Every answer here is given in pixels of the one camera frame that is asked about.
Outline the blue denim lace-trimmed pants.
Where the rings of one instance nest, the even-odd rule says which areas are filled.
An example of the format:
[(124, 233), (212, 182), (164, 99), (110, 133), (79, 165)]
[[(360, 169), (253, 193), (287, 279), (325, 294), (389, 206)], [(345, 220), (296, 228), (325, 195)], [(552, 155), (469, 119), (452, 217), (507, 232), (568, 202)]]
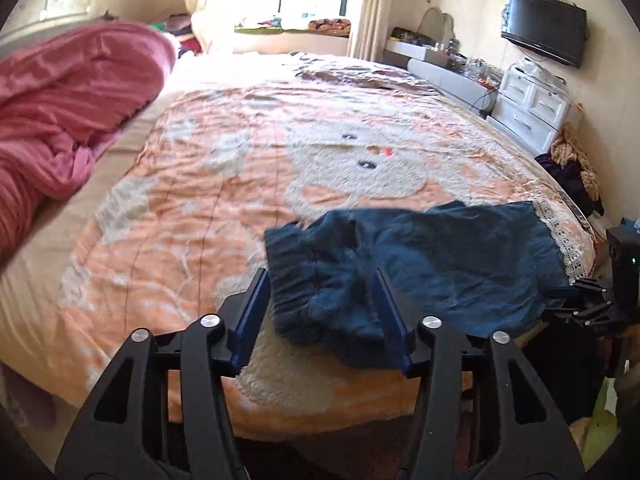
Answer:
[(570, 282), (531, 202), (334, 209), (269, 229), (264, 242), (276, 333), (358, 368), (392, 365), (373, 305), (376, 270), (422, 313), (480, 337), (525, 332)]

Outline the tan and black clothes heap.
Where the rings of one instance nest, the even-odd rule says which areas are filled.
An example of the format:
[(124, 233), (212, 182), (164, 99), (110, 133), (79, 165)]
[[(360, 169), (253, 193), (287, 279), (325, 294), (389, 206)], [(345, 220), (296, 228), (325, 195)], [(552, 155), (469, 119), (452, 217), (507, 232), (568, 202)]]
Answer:
[(604, 215), (600, 182), (585, 150), (577, 141), (577, 132), (565, 124), (551, 143), (549, 151), (535, 157), (536, 162), (559, 183), (563, 191), (588, 217)]

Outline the white drawer cabinet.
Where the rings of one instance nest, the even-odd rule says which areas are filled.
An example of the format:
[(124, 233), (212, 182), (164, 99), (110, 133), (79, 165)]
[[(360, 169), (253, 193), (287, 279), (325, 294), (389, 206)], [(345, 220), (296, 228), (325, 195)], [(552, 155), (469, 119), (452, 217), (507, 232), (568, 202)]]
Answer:
[(510, 67), (486, 120), (536, 157), (548, 153), (564, 126), (577, 130), (583, 114), (563, 90)]

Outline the orange white bunny bedspread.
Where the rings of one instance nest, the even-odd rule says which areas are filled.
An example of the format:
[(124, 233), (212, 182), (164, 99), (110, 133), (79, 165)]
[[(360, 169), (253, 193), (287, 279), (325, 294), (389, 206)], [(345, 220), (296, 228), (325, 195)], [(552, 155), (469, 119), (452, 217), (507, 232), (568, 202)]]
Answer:
[(1, 361), (73, 405), (138, 327), (182, 330), (268, 268), (265, 232), (334, 209), (531, 202), (570, 282), (585, 216), (514, 141), (385, 65), (300, 54), (181, 63), (85, 185), (49, 200), (1, 273)]

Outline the white low desk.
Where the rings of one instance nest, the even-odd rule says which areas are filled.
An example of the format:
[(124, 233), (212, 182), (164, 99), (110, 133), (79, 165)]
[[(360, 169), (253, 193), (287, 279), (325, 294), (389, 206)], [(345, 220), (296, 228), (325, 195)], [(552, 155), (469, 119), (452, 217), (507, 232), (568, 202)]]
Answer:
[(424, 79), (458, 104), (482, 117), (488, 116), (496, 104), (497, 91), (455, 73), (447, 67), (448, 56), (431, 47), (390, 38), (383, 51), (383, 62), (408, 70), (415, 77)]

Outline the vanity mirror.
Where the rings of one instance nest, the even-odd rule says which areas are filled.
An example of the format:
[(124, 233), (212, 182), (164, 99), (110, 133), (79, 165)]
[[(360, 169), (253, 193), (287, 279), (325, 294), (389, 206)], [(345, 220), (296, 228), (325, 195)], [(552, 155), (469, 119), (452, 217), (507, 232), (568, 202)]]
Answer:
[(418, 33), (427, 36), (435, 44), (448, 44), (450, 40), (456, 38), (454, 36), (454, 18), (450, 14), (442, 12), (438, 6), (431, 6), (423, 15)]

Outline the cream window curtain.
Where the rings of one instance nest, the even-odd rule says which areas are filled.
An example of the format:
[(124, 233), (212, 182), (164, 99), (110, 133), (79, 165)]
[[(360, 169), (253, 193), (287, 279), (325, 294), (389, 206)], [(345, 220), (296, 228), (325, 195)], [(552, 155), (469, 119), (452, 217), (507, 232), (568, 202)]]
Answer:
[(348, 0), (347, 17), (352, 22), (347, 55), (378, 61), (387, 37), (392, 0)]

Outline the pink crumpled blanket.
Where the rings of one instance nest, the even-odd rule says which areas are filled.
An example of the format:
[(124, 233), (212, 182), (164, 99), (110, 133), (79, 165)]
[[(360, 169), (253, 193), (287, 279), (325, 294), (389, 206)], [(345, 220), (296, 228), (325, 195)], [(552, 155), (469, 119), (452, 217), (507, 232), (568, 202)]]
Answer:
[(177, 49), (145, 24), (100, 21), (1, 61), (1, 255), (45, 200), (89, 180), (119, 127), (160, 94)]

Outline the clothes on window sill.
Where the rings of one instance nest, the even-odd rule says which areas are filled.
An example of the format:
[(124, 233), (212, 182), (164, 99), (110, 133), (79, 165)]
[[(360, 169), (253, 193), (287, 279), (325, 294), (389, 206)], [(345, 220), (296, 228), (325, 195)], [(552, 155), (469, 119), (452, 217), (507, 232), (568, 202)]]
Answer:
[(324, 18), (323, 20), (313, 20), (308, 23), (307, 29), (310, 32), (321, 35), (348, 37), (352, 22), (346, 18)]

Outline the clothes pile beside bed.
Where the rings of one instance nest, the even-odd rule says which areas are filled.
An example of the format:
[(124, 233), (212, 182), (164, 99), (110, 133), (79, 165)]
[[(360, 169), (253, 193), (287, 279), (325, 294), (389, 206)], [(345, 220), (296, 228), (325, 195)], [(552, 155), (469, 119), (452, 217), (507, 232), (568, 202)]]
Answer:
[(199, 55), (203, 52), (202, 46), (194, 34), (190, 14), (171, 14), (163, 22), (152, 23), (151, 27), (174, 43), (178, 58), (191, 54)]

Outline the black wall-mounted television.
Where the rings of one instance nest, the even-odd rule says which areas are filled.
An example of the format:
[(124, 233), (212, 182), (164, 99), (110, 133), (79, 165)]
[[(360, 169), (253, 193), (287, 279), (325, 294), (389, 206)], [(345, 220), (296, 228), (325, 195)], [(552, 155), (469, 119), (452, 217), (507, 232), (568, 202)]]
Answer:
[(506, 0), (501, 37), (557, 63), (579, 68), (589, 38), (587, 12), (566, 0)]

